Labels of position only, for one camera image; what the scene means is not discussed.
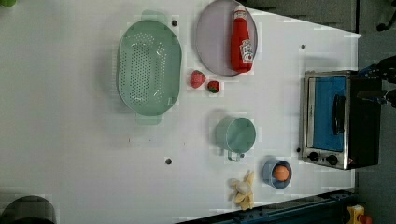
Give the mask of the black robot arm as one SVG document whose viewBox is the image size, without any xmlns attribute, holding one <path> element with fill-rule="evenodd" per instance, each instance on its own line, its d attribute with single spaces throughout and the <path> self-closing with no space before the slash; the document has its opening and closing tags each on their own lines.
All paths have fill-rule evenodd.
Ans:
<svg viewBox="0 0 396 224">
<path fill-rule="evenodd" d="M 358 77 L 372 81 L 390 84 L 396 83 L 396 56 L 391 56 L 371 64 L 358 72 Z M 360 91 L 358 98 L 365 101 L 374 102 L 380 105 L 391 105 L 396 107 L 396 90 L 376 90 L 376 91 Z"/>
</svg>

